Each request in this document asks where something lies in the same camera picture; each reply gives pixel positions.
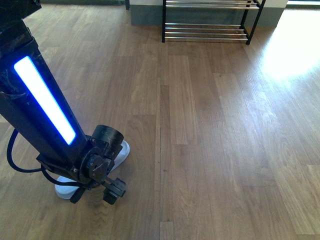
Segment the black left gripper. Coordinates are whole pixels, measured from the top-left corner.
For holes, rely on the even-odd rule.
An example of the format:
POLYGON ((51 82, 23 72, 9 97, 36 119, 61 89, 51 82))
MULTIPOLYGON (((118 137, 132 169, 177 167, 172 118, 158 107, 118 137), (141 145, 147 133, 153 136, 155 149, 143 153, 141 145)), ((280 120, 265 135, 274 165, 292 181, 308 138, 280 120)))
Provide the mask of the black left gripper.
POLYGON ((112 160, 98 154, 92 154, 87 158, 78 174, 78 181, 82 183, 71 196, 70 202, 77 203, 86 190, 91 190, 97 186, 104 186, 103 200, 109 204, 114 204, 119 197, 123 197, 126 192, 126 183, 116 178, 112 180, 109 173, 122 164, 128 157, 127 150, 121 150, 117 157, 112 160))

